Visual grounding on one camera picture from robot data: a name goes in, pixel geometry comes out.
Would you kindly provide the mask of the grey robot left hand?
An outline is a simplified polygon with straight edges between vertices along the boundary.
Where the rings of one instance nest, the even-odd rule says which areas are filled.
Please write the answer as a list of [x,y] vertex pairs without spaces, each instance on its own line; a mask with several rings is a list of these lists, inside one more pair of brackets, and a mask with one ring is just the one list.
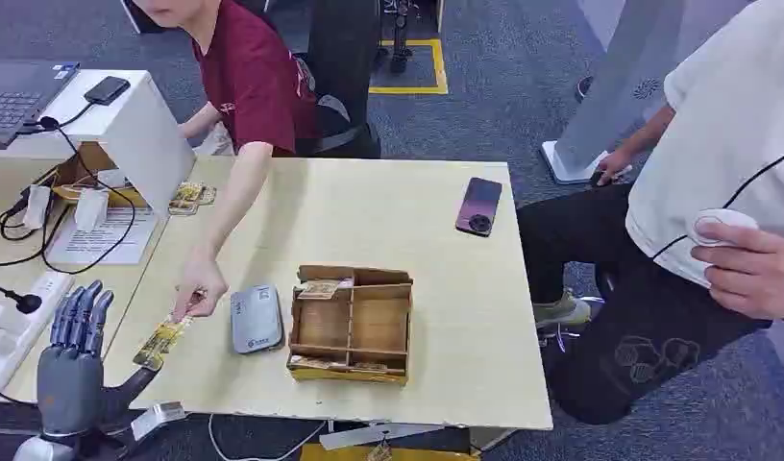
[[118,420],[158,374],[140,367],[114,387],[104,385],[104,327],[114,294],[100,280],[66,295],[54,312],[50,344],[37,363],[42,433],[80,435]]

